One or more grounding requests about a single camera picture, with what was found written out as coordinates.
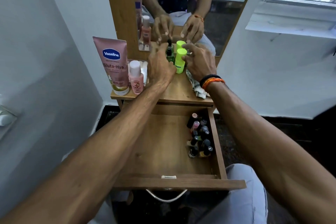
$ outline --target wall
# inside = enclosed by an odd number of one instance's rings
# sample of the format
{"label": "wall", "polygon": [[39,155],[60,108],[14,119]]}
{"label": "wall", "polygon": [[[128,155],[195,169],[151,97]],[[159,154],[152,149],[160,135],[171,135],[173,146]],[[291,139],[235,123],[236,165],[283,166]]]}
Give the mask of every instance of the wall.
{"label": "wall", "polygon": [[0,0],[0,25],[1,104],[19,114],[0,141],[1,217],[88,137],[102,99],[54,0]]}
{"label": "wall", "polygon": [[111,100],[112,87],[92,37],[117,39],[109,0],[55,0],[58,9],[75,41],[84,63],[102,99]]}
{"label": "wall", "polygon": [[245,30],[248,0],[217,71],[263,116],[312,119],[336,104],[335,39]]}

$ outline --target bracelet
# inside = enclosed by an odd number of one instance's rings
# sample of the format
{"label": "bracelet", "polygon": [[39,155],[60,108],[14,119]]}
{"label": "bracelet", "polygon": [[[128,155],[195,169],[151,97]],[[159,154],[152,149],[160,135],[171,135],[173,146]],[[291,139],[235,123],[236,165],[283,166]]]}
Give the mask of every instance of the bracelet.
{"label": "bracelet", "polygon": [[199,85],[202,87],[203,84],[205,83],[205,81],[209,78],[219,78],[219,79],[221,79],[221,77],[218,76],[217,74],[208,74],[208,75],[204,76],[202,78],[202,80],[199,81]]}
{"label": "bracelet", "polygon": [[200,18],[200,19],[202,20],[202,22],[204,23],[204,19],[203,19],[201,16],[199,16],[199,15],[197,15],[197,14],[194,14],[194,16],[195,16],[196,18]]}
{"label": "bracelet", "polygon": [[203,84],[203,89],[206,90],[207,86],[212,83],[212,82],[223,82],[225,83],[225,81],[222,78],[209,78],[207,79],[204,84]]}

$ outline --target wooden mirror frame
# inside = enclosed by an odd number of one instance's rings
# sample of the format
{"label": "wooden mirror frame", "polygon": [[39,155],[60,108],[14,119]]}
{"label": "wooden mirror frame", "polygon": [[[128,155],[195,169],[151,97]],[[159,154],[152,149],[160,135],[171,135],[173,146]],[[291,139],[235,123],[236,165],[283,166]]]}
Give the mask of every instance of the wooden mirror frame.
{"label": "wooden mirror frame", "polygon": [[[137,36],[137,22],[135,13],[134,0],[109,0],[114,26],[117,33],[118,39],[127,41],[127,56],[129,59],[147,60],[149,52],[139,51],[138,49],[138,36]],[[221,54],[216,56],[216,66],[219,64],[226,46],[229,43],[231,35],[237,25],[237,22],[245,8],[248,0],[245,0],[241,10],[236,18],[234,26],[232,27]]]}

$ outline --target metal handle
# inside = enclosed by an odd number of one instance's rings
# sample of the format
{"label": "metal handle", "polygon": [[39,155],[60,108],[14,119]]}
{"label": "metal handle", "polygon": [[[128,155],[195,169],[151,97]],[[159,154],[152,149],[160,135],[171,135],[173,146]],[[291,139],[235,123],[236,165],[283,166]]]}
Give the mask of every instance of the metal handle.
{"label": "metal handle", "polygon": [[148,192],[149,194],[151,194],[155,199],[157,199],[157,200],[159,200],[159,201],[161,201],[161,202],[163,202],[163,203],[171,203],[171,202],[173,202],[173,201],[175,201],[175,200],[178,200],[180,197],[183,196],[184,193],[187,192],[187,189],[185,189],[185,190],[184,190],[181,194],[179,194],[177,197],[175,197],[175,198],[173,198],[173,199],[165,200],[165,199],[159,198],[159,197],[157,197],[156,195],[154,195],[153,192],[151,192],[149,189],[146,189],[146,190],[147,190],[147,192]]}

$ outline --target vaseline logo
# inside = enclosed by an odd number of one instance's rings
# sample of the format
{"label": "vaseline logo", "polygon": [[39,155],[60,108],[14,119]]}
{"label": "vaseline logo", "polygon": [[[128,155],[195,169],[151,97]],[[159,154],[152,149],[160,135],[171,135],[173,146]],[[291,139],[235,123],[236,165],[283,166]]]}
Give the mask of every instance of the vaseline logo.
{"label": "vaseline logo", "polygon": [[114,49],[104,49],[103,56],[107,59],[118,60],[120,59],[120,53]]}

